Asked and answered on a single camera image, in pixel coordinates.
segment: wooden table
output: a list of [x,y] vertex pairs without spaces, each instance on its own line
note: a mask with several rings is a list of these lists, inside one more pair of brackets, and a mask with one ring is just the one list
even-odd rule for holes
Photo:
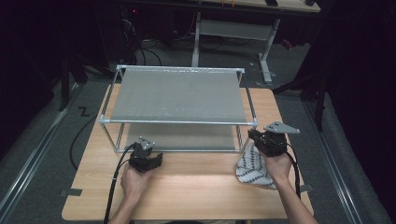
[[[112,100],[119,89],[120,86],[116,84]],[[241,89],[241,92],[245,98],[245,89]],[[281,120],[274,95],[270,90],[250,89],[250,93],[260,123],[258,130],[262,131],[264,125]],[[244,102],[244,106],[249,110],[247,102]],[[244,139],[247,130],[248,128],[242,128]],[[156,170],[146,193],[134,210],[132,219],[286,218],[276,190],[238,181],[235,167],[241,156],[237,153],[215,152],[164,153],[163,165]],[[67,197],[62,213],[64,219],[103,220],[112,176],[119,159],[120,153],[114,152],[104,131],[96,122],[72,185],[72,189],[82,189],[82,193],[80,196]],[[114,214],[123,197],[120,176],[110,216]],[[293,171],[290,171],[290,182],[294,183]],[[302,193],[302,201],[313,213],[306,192]]]
[[[202,2],[209,3],[221,3],[221,0],[201,0]],[[224,0],[224,6],[229,6],[232,4],[235,7],[261,7],[261,8],[271,8],[275,10],[292,10],[300,12],[320,12],[320,7],[318,4],[314,4],[312,7],[307,6],[305,0],[276,0],[278,3],[277,7],[269,7],[265,3],[265,0]]]

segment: black cable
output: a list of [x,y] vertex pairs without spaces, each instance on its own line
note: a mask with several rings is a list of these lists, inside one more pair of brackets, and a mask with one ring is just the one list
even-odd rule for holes
[[73,160],[73,147],[74,147],[74,144],[76,143],[76,141],[77,141],[79,135],[82,133],[82,131],[84,131],[84,129],[85,129],[94,119],[96,119],[96,117],[97,117],[97,116],[94,116],[93,118],[91,118],[90,121],[88,121],[88,122],[78,131],[78,133],[76,134],[75,138],[73,139],[72,145],[71,145],[70,148],[69,148],[69,158],[70,158],[70,162],[72,163],[73,167],[74,167],[76,170],[77,170],[78,168],[77,168],[77,166],[76,166],[76,163],[75,163],[74,160]]
[[[274,144],[274,147],[278,147],[279,150],[282,150],[282,149],[281,149],[281,146],[280,146],[276,141],[274,141],[272,138],[270,138],[270,137],[268,137],[268,136],[266,136],[266,135],[264,135],[264,134],[262,135],[262,137],[264,137],[265,139],[267,139],[267,140],[269,140],[270,142],[272,142],[272,143]],[[288,151],[285,152],[286,155],[288,155],[288,157],[290,158],[291,164],[292,164],[292,166],[293,166],[293,168],[294,168],[294,175],[295,175],[294,185],[295,185],[295,189],[296,189],[296,194],[297,194],[297,196],[301,199],[301,191],[300,191],[300,172],[299,172],[299,169],[298,169],[297,154],[296,154],[294,148],[291,146],[291,144],[289,144],[289,143],[286,143],[286,144],[291,148],[291,150],[293,151],[293,154],[294,154],[294,158],[295,158],[295,159],[289,154]]]
[[174,41],[178,41],[178,40],[182,40],[182,39],[186,39],[186,38],[190,38],[190,37],[192,37],[192,36],[195,36],[195,35],[187,36],[187,35],[191,32],[192,26],[194,25],[195,16],[196,16],[196,12],[194,12],[194,14],[192,15],[192,21],[191,21],[191,24],[190,24],[190,28],[189,28],[189,30],[186,32],[186,34],[184,34],[184,35],[183,35],[182,37],[180,37],[180,38],[174,39]]
[[288,143],[288,146],[291,148],[291,150],[293,151],[294,154],[294,158],[289,154],[289,152],[286,152],[289,156],[289,158],[291,159],[291,164],[293,165],[294,168],[294,174],[296,176],[295,179],[295,186],[296,186],[296,194],[297,196],[301,199],[301,192],[300,192],[300,172],[298,169],[298,162],[297,162],[297,154],[296,151],[294,150],[294,148],[291,146],[291,144]]
[[244,40],[243,43],[238,43],[236,41],[232,41],[232,39],[235,39],[235,38],[224,38],[224,43],[238,45],[238,46],[245,46],[245,45],[249,44],[250,42],[254,41],[253,39],[249,39],[249,40]]
[[129,161],[129,160],[123,161],[122,164],[120,165],[120,167],[122,167],[123,164],[125,164],[125,162],[127,162],[127,161]]
[[106,208],[106,214],[105,214],[105,219],[104,219],[105,224],[108,223],[110,209],[111,209],[111,203],[113,202],[114,188],[116,187],[116,183],[117,183],[117,176],[119,175],[119,170],[120,170],[121,166],[125,163],[125,162],[122,162],[123,158],[125,157],[126,153],[129,151],[129,149],[131,149],[131,147],[133,145],[134,145],[134,143],[132,145],[128,146],[127,148],[125,148],[125,151],[122,153],[122,156],[119,160],[119,164],[117,165],[116,171],[114,172],[113,180],[111,182],[110,192],[108,193],[107,208]]
[[295,174],[295,187],[296,187],[296,194],[297,196],[301,199],[301,192],[300,192],[300,173],[298,171],[298,165],[297,162],[294,161],[293,157],[289,154],[289,152],[285,152],[286,155],[289,156],[289,158],[291,159],[291,164],[293,165],[294,168],[294,174]]
[[143,65],[146,65],[146,55],[145,55],[145,52],[144,52],[142,49],[140,49],[140,52],[142,52]]
[[[220,48],[221,46],[222,46],[222,44],[223,44],[223,40],[224,40],[224,38],[223,37],[218,37],[218,38],[216,38],[216,37],[212,37],[212,38],[207,38],[207,39],[204,39],[205,41],[207,41],[206,43],[200,43],[200,48],[202,48],[202,49],[208,49],[208,50],[214,50],[214,49],[218,49],[218,48]],[[214,40],[216,40],[216,39],[218,39],[219,40],[219,44],[217,45],[217,46],[215,46],[214,48],[206,48],[206,47],[204,47],[203,46],[203,44],[207,44],[208,42],[216,42],[216,41],[213,41],[213,39]]]
[[160,63],[160,66],[163,66],[163,63],[161,62],[161,59],[160,59],[160,57],[156,54],[156,53],[154,53],[152,50],[149,50],[149,49],[142,49],[142,52],[143,52],[143,50],[145,50],[145,51],[148,51],[148,52],[150,52],[150,53],[152,53],[155,57],[157,57],[157,59],[158,59],[158,62]]
[[133,56],[132,56],[132,62],[131,62],[131,65],[136,65],[136,63],[137,63],[137,58],[136,58],[136,55],[133,55]]
[[184,39],[180,39],[180,40],[174,40],[174,44],[176,44],[176,45],[179,45],[179,46],[181,46],[181,47],[187,47],[187,46],[191,46],[191,45],[193,45],[194,44],[194,39],[193,40],[190,40],[192,37],[194,37],[194,35],[192,35],[192,36],[189,36],[189,37],[186,37],[186,38],[184,38]]

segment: desk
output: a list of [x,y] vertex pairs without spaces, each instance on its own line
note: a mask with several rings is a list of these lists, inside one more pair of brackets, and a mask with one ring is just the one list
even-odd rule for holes
[[[112,95],[116,97],[119,90],[120,86],[116,85]],[[246,96],[245,90],[241,90],[241,93],[243,97]],[[262,130],[264,124],[281,120],[270,90],[250,89],[250,93],[260,123],[258,130]],[[244,108],[249,110],[248,105],[244,105]],[[247,134],[247,130],[242,130],[242,133]],[[286,218],[276,190],[238,181],[235,166],[241,156],[237,153],[215,152],[164,153],[163,165],[152,177],[132,219]],[[80,196],[67,197],[62,213],[64,219],[103,220],[112,176],[119,159],[120,153],[114,152],[100,124],[96,122],[72,185],[72,189],[82,189],[82,193]],[[290,171],[290,181],[294,183],[293,171]],[[122,197],[119,180],[114,192],[111,216]],[[302,201],[313,213],[306,192],[302,193]]]
[[[217,0],[202,0],[202,2],[219,3]],[[230,5],[232,0],[224,1],[225,5]],[[299,0],[279,0],[278,7],[268,7],[263,0],[236,0],[233,7],[256,7],[271,8],[274,10],[296,10],[302,12],[320,12],[317,4],[309,7],[304,1]],[[280,19],[276,18],[272,26],[253,25],[227,21],[201,20],[201,13],[197,15],[195,25],[195,44],[192,53],[191,67],[197,67],[199,63],[199,39],[200,35],[218,35],[235,38],[245,38],[266,41],[262,53],[259,54],[259,61],[262,68],[262,76],[266,84],[271,84],[271,73],[268,69],[267,57],[274,42],[276,31]]]

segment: black device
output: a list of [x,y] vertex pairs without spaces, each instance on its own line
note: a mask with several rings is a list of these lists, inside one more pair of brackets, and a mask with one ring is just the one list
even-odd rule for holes
[[275,121],[264,127],[266,130],[261,133],[255,129],[250,129],[247,131],[247,135],[250,139],[254,141],[254,146],[267,157],[280,156],[283,153],[289,156],[291,159],[291,164],[294,168],[295,174],[295,189],[296,194],[301,198],[300,193],[300,174],[297,165],[297,155],[294,152],[294,158],[288,152],[288,146],[294,151],[291,145],[286,141],[285,133],[300,133],[300,130],[294,129],[286,124],[279,121]]
[[129,164],[139,173],[155,169],[163,163],[163,153],[160,153],[155,158],[150,158],[154,142],[150,142],[142,137],[139,138],[140,144],[134,143],[132,148],[134,152],[131,153]]
[[284,133],[260,133],[257,130],[247,131],[248,137],[254,140],[256,148],[267,157],[280,156],[288,150],[288,143]]
[[139,173],[145,173],[148,170],[152,170],[154,168],[157,168],[161,166],[163,163],[163,154],[160,153],[156,158],[150,158],[149,155],[151,154],[152,147],[155,146],[155,142],[150,142],[147,139],[144,139],[143,137],[139,137],[139,142],[136,143],[134,142],[127,148],[125,148],[124,152],[122,153],[119,164],[117,165],[116,171],[114,172],[113,175],[113,180],[111,182],[111,187],[110,187],[110,192],[108,193],[108,200],[107,200],[107,208],[106,208],[106,213],[105,213],[105,218],[104,218],[104,223],[107,224],[110,216],[110,208],[111,204],[113,202],[113,194],[114,194],[114,188],[116,187],[116,182],[117,182],[117,176],[119,175],[119,170],[121,166],[127,162],[123,161],[123,158],[125,157],[126,153],[133,148],[134,151],[131,153],[131,158],[128,160],[129,164],[136,169],[137,172]]
[[305,0],[305,4],[312,7],[315,4],[315,0]]
[[277,7],[276,0],[265,0],[265,3],[267,4],[268,7]]

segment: cloth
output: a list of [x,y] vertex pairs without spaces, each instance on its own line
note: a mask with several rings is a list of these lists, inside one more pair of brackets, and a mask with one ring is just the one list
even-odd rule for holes
[[244,155],[239,160],[236,166],[236,176],[242,183],[262,185],[276,189],[274,181],[268,175],[265,168],[265,161],[254,144],[247,146]]

